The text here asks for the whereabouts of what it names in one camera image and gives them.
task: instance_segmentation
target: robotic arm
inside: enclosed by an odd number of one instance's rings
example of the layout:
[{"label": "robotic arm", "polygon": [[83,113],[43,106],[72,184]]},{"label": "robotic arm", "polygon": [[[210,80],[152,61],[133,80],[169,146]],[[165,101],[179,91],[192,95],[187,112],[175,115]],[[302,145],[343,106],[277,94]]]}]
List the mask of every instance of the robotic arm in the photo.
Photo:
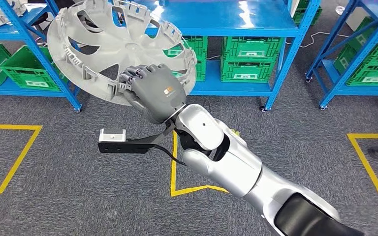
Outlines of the robotic arm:
[{"label": "robotic arm", "polygon": [[125,130],[103,129],[98,143],[101,152],[146,153],[150,148],[164,149],[158,145],[159,140],[175,130],[185,150],[183,162],[178,162],[247,200],[276,235],[364,235],[341,224],[337,211],[320,196],[264,166],[243,139],[205,108],[186,104],[185,91],[167,66],[130,67],[122,78],[133,89],[125,92],[130,104],[152,123],[166,123],[167,128],[159,135],[138,140],[127,139]]}]

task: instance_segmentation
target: white cable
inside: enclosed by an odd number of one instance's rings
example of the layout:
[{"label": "white cable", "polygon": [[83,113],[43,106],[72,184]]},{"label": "white cable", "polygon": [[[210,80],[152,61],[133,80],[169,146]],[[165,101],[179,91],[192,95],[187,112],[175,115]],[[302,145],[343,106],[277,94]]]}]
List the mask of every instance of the white cable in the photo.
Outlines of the white cable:
[{"label": "white cable", "polygon": [[[326,33],[326,32],[317,32],[317,33],[314,33],[314,34],[311,35],[312,43],[310,43],[308,45],[305,45],[305,46],[301,46],[301,48],[306,48],[306,47],[309,47],[309,46],[313,45],[315,43],[314,36],[317,35],[317,34],[320,34],[320,33],[322,33],[322,34],[330,34],[330,33]],[[342,34],[337,34],[337,36],[349,38],[349,36],[342,35]]]},{"label": "white cable", "polygon": [[212,58],[217,58],[217,57],[220,57],[221,55],[218,55],[218,56],[214,56],[214,57],[211,57],[211,58],[206,58],[206,60],[211,60]]}]

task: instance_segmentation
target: yellow tape marking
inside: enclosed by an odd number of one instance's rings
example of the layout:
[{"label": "yellow tape marking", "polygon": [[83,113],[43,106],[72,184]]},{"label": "yellow tape marking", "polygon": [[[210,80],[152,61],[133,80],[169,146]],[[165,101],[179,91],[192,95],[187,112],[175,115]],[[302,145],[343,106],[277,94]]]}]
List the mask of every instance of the yellow tape marking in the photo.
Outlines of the yellow tape marking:
[{"label": "yellow tape marking", "polygon": [[[173,131],[173,156],[175,158],[177,158],[177,149],[178,149],[178,137],[177,137],[177,133]],[[186,194],[186,193],[195,192],[195,191],[205,189],[205,188],[215,189],[218,191],[228,193],[226,189],[218,187],[218,186],[213,186],[213,185],[202,185],[202,186],[197,186],[197,187],[183,188],[183,189],[176,190],[176,162],[172,161],[172,173],[171,173],[171,181],[170,181],[170,195],[172,197]]]},{"label": "yellow tape marking", "polygon": [[372,182],[375,185],[376,190],[378,191],[378,177],[376,176],[375,172],[373,171],[372,167],[367,161],[363,151],[361,150],[359,144],[357,143],[357,139],[378,139],[378,134],[352,134],[351,133],[351,134],[347,134],[347,136],[348,136],[348,139],[350,139],[351,144],[353,144],[353,147],[356,150],[361,163],[363,163],[364,168],[366,169],[367,173],[369,174],[370,179],[372,179]]},{"label": "yellow tape marking", "polygon": [[21,130],[34,130],[34,133],[31,135],[30,139],[28,140],[27,144],[25,145],[24,149],[21,151],[21,154],[16,159],[15,163],[12,165],[11,169],[9,170],[8,174],[6,175],[3,182],[0,184],[0,194],[3,193],[6,186],[8,186],[9,181],[11,181],[12,177],[14,176],[15,172],[17,171],[19,165],[21,164],[22,160],[24,159],[25,155],[27,155],[28,150],[31,148],[31,145],[34,143],[36,137],[38,136],[42,125],[18,125],[18,124],[0,124],[0,129],[21,129]]}]

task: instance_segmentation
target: blue shelf frame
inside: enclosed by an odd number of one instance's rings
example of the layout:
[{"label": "blue shelf frame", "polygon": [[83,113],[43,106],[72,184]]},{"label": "blue shelf frame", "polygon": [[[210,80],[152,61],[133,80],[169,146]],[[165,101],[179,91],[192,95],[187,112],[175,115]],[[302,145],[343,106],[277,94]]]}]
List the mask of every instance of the blue shelf frame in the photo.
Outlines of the blue shelf frame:
[{"label": "blue shelf frame", "polygon": [[[362,28],[361,30],[355,32],[348,39],[342,41],[341,43],[331,48],[331,45],[334,42],[335,37],[337,36],[340,29],[346,22],[347,18],[358,6],[363,7],[374,19],[374,21],[366,27]],[[344,10],[344,13],[340,16],[335,26],[331,29],[330,35],[326,38],[321,50],[318,53],[318,56],[316,57],[306,74],[307,81],[312,80],[312,76],[315,75],[316,79],[321,85],[322,91],[324,92],[324,96],[319,103],[321,109],[325,109],[328,103],[336,95],[378,96],[378,86],[346,85],[347,79],[353,74],[353,72],[366,58],[370,51],[378,44],[378,27],[372,34],[370,39],[367,41],[367,43],[362,47],[360,52],[358,52],[357,55],[354,57],[353,61],[349,64],[348,68],[343,72],[343,74],[339,74],[338,71],[334,68],[333,60],[324,59],[327,55],[344,46],[347,42],[349,42],[356,36],[360,35],[362,32],[364,32],[366,29],[370,28],[374,24],[378,24],[378,1],[373,1],[370,3],[367,3],[367,1],[362,0],[349,1],[347,7]],[[322,80],[321,75],[317,71],[317,69],[321,66],[324,68],[326,74],[328,75],[331,81],[332,85],[330,88],[327,88],[326,84]]]},{"label": "blue shelf frame", "polygon": [[268,83],[221,82],[219,63],[208,61],[205,81],[196,82],[191,92],[191,95],[267,97],[265,110],[271,110],[320,3],[320,0],[311,0],[297,26],[290,16],[291,0],[134,1],[173,22],[183,35],[293,38],[286,55],[285,44],[281,48],[272,86]]},{"label": "blue shelf frame", "polygon": [[49,60],[44,56],[44,54],[36,44],[34,38],[29,33],[30,30],[45,38],[44,35],[34,30],[31,27],[31,24],[34,23],[45,12],[49,12],[53,16],[57,15],[59,9],[56,3],[53,0],[46,0],[46,2],[46,4],[28,3],[26,5],[27,12],[23,16],[18,17],[6,0],[0,0],[0,8],[12,23],[12,25],[7,24],[0,27],[0,40],[24,41],[29,49],[35,54],[37,59],[42,63],[44,68],[48,71],[54,82],[60,87],[61,91],[53,92],[38,89],[20,88],[9,78],[7,78],[6,81],[2,85],[0,85],[0,95],[64,97],[70,102],[74,110],[79,112],[82,108],[82,105],[76,99],[79,88],[74,86],[73,91],[69,89],[70,84],[64,83],[59,78],[57,72],[55,71]]}]

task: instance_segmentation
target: gray carpet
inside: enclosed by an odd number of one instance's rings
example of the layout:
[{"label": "gray carpet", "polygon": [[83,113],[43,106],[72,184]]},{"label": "gray carpet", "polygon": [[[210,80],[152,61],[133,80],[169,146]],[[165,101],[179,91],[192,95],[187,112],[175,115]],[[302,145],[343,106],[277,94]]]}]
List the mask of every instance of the gray carpet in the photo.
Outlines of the gray carpet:
[{"label": "gray carpet", "polygon": [[[330,30],[337,2],[321,3],[322,16],[303,44],[310,34]],[[305,84],[304,72],[324,38],[316,36],[314,45],[300,49],[271,112],[258,110],[264,98],[190,96],[189,103],[208,99],[206,108],[239,130],[265,165],[324,197],[346,224],[378,236],[378,192],[347,138],[350,132],[378,133],[378,97],[338,96],[326,111],[318,109],[320,87]],[[215,54],[210,49],[209,56]],[[84,104],[80,113],[61,98],[0,96],[0,124],[43,125],[0,194],[0,236],[271,235],[255,209],[224,192],[171,197],[170,159],[160,151],[99,153],[101,128],[125,128],[129,137],[143,137],[162,126],[83,91],[78,98]],[[0,131],[0,183],[31,134]],[[358,143],[368,157],[367,148],[378,140]],[[172,148],[171,137],[164,146]],[[368,160],[378,177],[378,161]],[[204,184],[214,183],[177,166],[176,189]]]}]

